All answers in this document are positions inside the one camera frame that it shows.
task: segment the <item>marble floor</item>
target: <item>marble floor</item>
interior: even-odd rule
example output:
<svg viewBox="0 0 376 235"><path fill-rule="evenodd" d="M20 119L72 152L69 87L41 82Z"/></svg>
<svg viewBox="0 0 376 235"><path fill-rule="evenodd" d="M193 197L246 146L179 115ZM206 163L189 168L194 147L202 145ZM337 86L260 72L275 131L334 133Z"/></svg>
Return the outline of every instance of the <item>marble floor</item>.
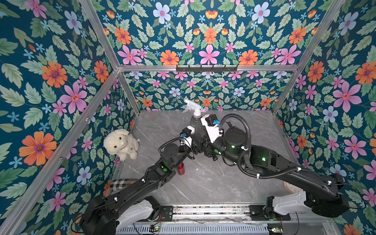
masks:
<svg viewBox="0 0 376 235"><path fill-rule="evenodd" d="M235 112L247 120L252 144L266 146L290 158L269 111L209 111L219 119ZM193 112L141 112L134 136L139 138L138 158L127 158L120 178L140 178L147 167L159 159L158 147L179 136ZM234 126L243 128L236 119ZM213 161L200 154L195 160L185 159L185 174L176 175L169 183L151 193L159 203L262 203L268 196L284 196L287 191L277 179L255 179L230 167L221 159Z"/></svg>

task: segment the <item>light blue flower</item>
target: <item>light blue flower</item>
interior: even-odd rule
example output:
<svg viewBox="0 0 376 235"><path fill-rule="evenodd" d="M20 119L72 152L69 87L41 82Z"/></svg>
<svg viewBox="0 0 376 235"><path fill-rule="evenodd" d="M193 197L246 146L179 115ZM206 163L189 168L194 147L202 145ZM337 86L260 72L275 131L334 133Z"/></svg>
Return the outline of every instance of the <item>light blue flower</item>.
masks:
<svg viewBox="0 0 376 235"><path fill-rule="evenodd" d="M223 15L219 15L217 21L219 21L219 23L221 23L222 20L223 20Z"/></svg>
<svg viewBox="0 0 376 235"><path fill-rule="evenodd" d="M64 177L63 177L63 180L64 180L63 183L67 183L68 180L69 180L69 178L70 178L70 177L69 177L68 174L67 174L66 176L64 176Z"/></svg>
<svg viewBox="0 0 376 235"><path fill-rule="evenodd" d="M110 20L107 15L102 15L102 17L103 17L103 20L105 20L106 22Z"/></svg>
<svg viewBox="0 0 376 235"><path fill-rule="evenodd" d="M204 15L200 15L199 20L201 21L201 23L204 22L205 21L205 16Z"/></svg>
<svg viewBox="0 0 376 235"><path fill-rule="evenodd" d="M83 76L83 75L85 75L86 72L83 70L83 68L81 68L80 73Z"/></svg>
<svg viewBox="0 0 376 235"><path fill-rule="evenodd" d="M24 56L27 56L28 59L34 58L33 52L28 52L26 49L24 49L25 53Z"/></svg>
<svg viewBox="0 0 376 235"><path fill-rule="evenodd" d="M65 229L66 229L67 227L68 227L68 221L64 221L64 222L63 222L63 226L61 226L60 229L62 229L62 230L65 231Z"/></svg>
<svg viewBox="0 0 376 235"><path fill-rule="evenodd" d="M122 18L122 15L119 15L119 13L116 13L116 18L118 18L118 20L121 20Z"/></svg>
<svg viewBox="0 0 376 235"><path fill-rule="evenodd" d="M51 106L46 104L44 107L42 107L42 110L45 110L44 112L47 114L48 112L51 112Z"/></svg>
<svg viewBox="0 0 376 235"><path fill-rule="evenodd" d="M19 119L17 117L19 117L20 115L19 114L16 114L15 112L12 112L12 115L7 115L6 117L9 117L11 118L11 122L14 122L14 120L18 121Z"/></svg>
<svg viewBox="0 0 376 235"><path fill-rule="evenodd" d="M49 127L48 127L48 123L45 123L45 124L40 123L40 125L41 125L42 127L40 127L39 130L43 130L43 132L46 132L46 130L49 129Z"/></svg>
<svg viewBox="0 0 376 235"><path fill-rule="evenodd" d="M14 156L14 161L11 161L9 165L13 165L13 168L17 168L18 165L22 165L22 158L17 158L17 156Z"/></svg>

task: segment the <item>aluminum frame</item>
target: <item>aluminum frame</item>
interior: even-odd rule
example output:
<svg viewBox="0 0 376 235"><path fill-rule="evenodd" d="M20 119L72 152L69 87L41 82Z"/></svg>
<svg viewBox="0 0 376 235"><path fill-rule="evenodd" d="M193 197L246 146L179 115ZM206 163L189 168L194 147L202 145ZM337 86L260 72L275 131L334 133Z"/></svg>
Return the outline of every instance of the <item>aluminum frame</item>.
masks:
<svg viewBox="0 0 376 235"><path fill-rule="evenodd" d="M287 95L290 93L293 88L296 80L302 74L305 65L308 63L312 57L313 52L315 51L318 44L321 42L324 34L328 30L329 26L332 24L335 16L338 14L341 6L345 3L346 0L333 0L329 6L328 11L325 13L323 19L321 20L316 33L313 35L312 40L310 41L308 47L304 51L302 57L298 63L298 70L292 74L285 88L283 89L281 95L278 98L276 105L273 107L273 114L276 115L282 103L287 98Z"/></svg>
<svg viewBox="0 0 376 235"><path fill-rule="evenodd" d="M80 137L82 131L88 124L89 118L94 115L98 105L103 101L103 98L116 81L118 75L118 70L113 71L104 84L100 87L92 101L81 113L76 123L61 141L60 145L56 148L55 152L24 193L24 195L32 196L23 197L20 200L17 206L0 226L0 234L14 235L17 232L17 229L21 223L26 219L29 212L33 209L34 205L46 189L49 183L49 180L46 179L52 179L54 177L56 171L59 169L62 163L62 160L69 153L75 141Z"/></svg>

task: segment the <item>white spray nozzle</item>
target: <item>white spray nozzle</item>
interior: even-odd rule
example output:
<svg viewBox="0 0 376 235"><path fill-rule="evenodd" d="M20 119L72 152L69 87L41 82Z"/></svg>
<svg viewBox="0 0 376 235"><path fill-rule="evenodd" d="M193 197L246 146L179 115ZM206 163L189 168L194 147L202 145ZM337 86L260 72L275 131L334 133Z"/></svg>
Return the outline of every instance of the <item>white spray nozzle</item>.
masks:
<svg viewBox="0 0 376 235"><path fill-rule="evenodd" d="M203 107L201 107L199 104L195 103L194 101L186 99L184 100L184 102L187 103L187 107L185 108L183 112L186 112L188 110L194 110L193 116L195 118L201 117L201 113L206 112L206 110Z"/></svg>

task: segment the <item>stuffed animal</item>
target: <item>stuffed animal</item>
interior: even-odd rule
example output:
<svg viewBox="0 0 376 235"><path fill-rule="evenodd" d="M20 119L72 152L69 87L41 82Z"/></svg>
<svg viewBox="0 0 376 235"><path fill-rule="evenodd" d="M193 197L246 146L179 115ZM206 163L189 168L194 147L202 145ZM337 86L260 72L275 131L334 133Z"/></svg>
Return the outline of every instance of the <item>stuffed animal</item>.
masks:
<svg viewBox="0 0 376 235"><path fill-rule="evenodd" d="M121 161L124 161L129 154L131 159L137 158L138 142L125 129L117 129L103 141L103 146L109 154L117 154Z"/></svg>

